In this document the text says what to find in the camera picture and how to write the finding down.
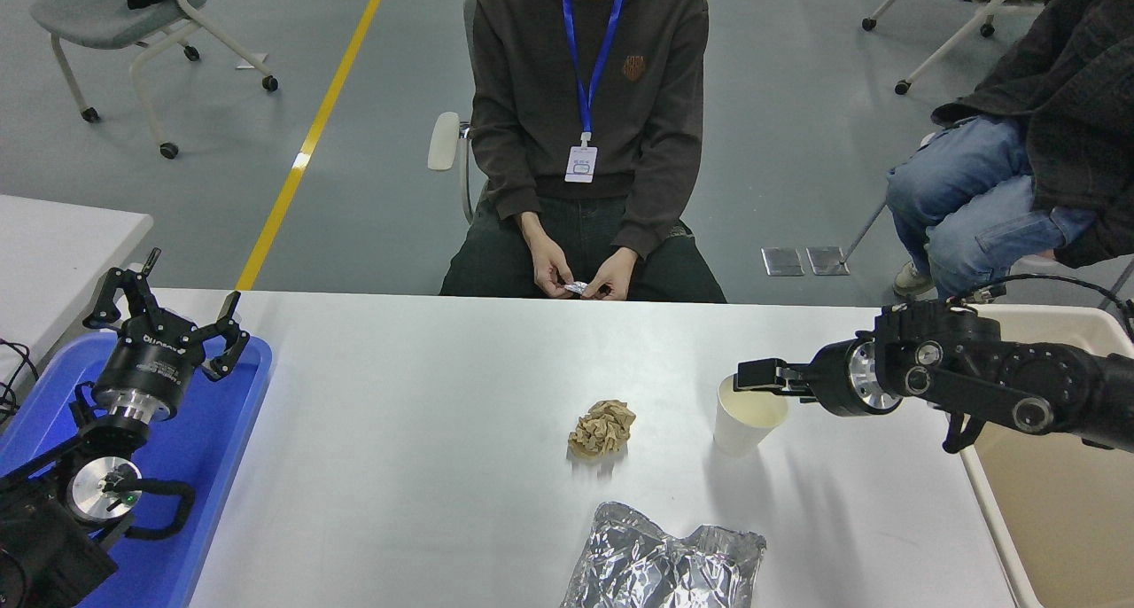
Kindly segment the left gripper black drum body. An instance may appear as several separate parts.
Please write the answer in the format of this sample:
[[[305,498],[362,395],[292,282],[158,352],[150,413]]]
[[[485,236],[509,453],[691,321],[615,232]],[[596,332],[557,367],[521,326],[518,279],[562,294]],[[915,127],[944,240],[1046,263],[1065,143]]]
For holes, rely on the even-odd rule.
[[[112,392],[135,390],[152,395],[158,402],[183,402],[194,370],[204,358],[202,343],[183,346],[181,338],[188,336],[194,326],[174,315],[167,316],[158,330],[149,316],[130,316],[98,377],[93,397],[107,403]]]

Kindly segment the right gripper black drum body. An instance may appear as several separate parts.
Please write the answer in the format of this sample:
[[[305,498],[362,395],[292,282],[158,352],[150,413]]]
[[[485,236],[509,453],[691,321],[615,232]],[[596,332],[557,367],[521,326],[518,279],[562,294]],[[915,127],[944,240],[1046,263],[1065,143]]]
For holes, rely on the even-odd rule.
[[[861,341],[830,343],[822,347],[802,369],[807,394],[802,402],[818,403],[836,416],[863,416],[866,405],[850,383],[850,357]]]

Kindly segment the person's left hand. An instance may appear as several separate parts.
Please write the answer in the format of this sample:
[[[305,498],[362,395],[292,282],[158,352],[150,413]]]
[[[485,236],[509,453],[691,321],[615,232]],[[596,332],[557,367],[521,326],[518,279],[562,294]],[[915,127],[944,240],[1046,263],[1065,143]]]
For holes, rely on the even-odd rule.
[[[628,299],[629,284],[638,261],[638,253],[619,247],[598,268],[593,280],[579,294],[582,299]]]

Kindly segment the person's right hand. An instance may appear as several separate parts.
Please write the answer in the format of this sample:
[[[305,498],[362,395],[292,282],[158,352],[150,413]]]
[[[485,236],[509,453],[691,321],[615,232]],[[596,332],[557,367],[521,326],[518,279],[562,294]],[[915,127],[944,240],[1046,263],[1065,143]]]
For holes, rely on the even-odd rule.
[[[578,294],[566,288],[574,282],[570,265],[567,264],[562,248],[547,235],[528,240],[528,250],[533,261],[534,282],[538,288],[551,299],[572,299]]]

